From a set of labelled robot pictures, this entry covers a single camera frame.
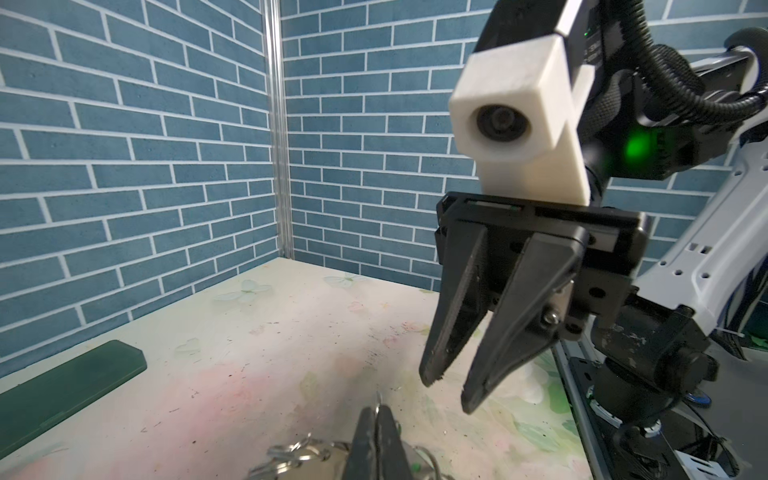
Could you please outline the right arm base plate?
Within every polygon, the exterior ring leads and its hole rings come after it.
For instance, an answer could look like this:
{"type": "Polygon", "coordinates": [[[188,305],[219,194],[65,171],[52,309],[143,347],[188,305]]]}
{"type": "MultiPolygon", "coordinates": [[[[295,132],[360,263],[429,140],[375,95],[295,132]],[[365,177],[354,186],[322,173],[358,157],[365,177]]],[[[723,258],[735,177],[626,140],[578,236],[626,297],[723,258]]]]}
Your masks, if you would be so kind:
{"type": "Polygon", "coordinates": [[[743,472],[724,437],[676,410],[681,398],[583,358],[571,357],[563,373],[596,479],[735,479],[743,472]]]}

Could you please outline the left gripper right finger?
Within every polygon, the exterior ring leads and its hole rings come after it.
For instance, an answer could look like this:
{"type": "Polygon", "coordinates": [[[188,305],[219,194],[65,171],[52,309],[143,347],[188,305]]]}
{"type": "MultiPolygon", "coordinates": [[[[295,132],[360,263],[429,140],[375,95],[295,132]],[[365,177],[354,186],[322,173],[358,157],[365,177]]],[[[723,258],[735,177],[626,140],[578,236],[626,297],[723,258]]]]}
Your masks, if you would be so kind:
{"type": "Polygon", "coordinates": [[[381,404],[376,414],[376,478],[412,480],[413,472],[389,406],[381,404]]]}

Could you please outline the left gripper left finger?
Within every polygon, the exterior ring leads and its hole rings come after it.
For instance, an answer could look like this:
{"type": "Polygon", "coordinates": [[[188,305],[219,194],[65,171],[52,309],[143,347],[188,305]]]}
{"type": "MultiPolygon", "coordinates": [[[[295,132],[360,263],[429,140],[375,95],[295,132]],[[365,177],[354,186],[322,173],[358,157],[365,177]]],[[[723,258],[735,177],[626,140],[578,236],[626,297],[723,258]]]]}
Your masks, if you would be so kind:
{"type": "Polygon", "coordinates": [[[378,478],[376,433],[376,410],[372,407],[366,407],[361,411],[358,419],[341,477],[342,480],[375,480],[378,478]]]}

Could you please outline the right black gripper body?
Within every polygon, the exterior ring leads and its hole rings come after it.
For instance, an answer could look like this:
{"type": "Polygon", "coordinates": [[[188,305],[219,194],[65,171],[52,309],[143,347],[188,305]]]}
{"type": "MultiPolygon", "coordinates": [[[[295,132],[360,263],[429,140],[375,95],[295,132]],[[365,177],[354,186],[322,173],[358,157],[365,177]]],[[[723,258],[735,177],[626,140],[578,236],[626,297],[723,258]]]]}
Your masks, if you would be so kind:
{"type": "Polygon", "coordinates": [[[612,208],[450,192],[438,203],[437,214],[441,266],[440,228],[459,221],[489,228],[487,313],[492,315],[530,237],[544,233],[582,242],[584,256],[575,278],[550,299],[551,306],[565,309],[558,336],[578,335],[578,323],[588,314],[610,317],[618,312],[648,242],[646,215],[612,208]]]}

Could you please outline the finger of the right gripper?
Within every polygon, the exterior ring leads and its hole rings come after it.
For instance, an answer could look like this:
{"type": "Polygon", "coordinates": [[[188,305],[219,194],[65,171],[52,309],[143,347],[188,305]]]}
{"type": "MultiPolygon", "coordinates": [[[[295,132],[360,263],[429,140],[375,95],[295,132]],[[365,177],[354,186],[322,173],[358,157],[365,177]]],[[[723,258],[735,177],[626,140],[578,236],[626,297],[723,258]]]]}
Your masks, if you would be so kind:
{"type": "Polygon", "coordinates": [[[465,413],[474,413],[511,373],[553,345],[565,309],[550,299],[575,278],[583,256],[584,245],[574,238],[536,233],[526,242],[463,386],[465,413]]]}
{"type": "Polygon", "coordinates": [[[440,228],[438,236],[441,289],[419,366],[427,387],[443,377],[490,309],[489,228],[459,221],[440,228]]]}

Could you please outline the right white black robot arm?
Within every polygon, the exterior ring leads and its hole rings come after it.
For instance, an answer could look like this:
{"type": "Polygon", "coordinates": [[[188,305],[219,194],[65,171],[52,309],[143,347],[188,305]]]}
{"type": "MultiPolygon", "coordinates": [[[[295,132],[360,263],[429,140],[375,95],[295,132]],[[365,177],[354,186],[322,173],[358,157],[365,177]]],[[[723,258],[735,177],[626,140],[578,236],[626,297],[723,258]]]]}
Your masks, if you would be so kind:
{"type": "MultiPolygon", "coordinates": [[[[471,1],[461,12],[456,1],[409,4],[411,10],[438,16],[434,29],[437,42],[468,43],[463,62],[468,61],[492,6],[491,1],[471,1]]],[[[662,18],[666,9],[664,1],[647,1],[645,6],[653,24],[653,38],[689,51],[692,61],[704,58],[706,49],[739,28],[767,25],[765,1],[748,1],[742,13],[736,12],[740,6],[738,1],[675,1],[667,19],[662,18]]],[[[605,206],[644,211],[656,228],[644,254],[643,269],[671,249],[672,243],[682,237],[684,230],[703,211],[705,202],[714,197],[714,191],[725,179],[725,173],[718,169],[724,161],[725,156],[719,154],[707,161],[713,166],[711,171],[698,167],[666,180],[614,179],[606,183],[605,206]]]]}

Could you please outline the dark green sponge block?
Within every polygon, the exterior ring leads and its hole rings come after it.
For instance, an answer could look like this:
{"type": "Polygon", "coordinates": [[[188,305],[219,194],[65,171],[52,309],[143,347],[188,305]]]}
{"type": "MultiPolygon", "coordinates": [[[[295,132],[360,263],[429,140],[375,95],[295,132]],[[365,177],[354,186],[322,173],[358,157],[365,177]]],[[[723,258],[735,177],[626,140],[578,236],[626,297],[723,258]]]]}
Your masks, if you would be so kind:
{"type": "Polygon", "coordinates": [[[108,341],[1,394],[1,456],[30,443],[147,369],[144,353],[108,341]]]}

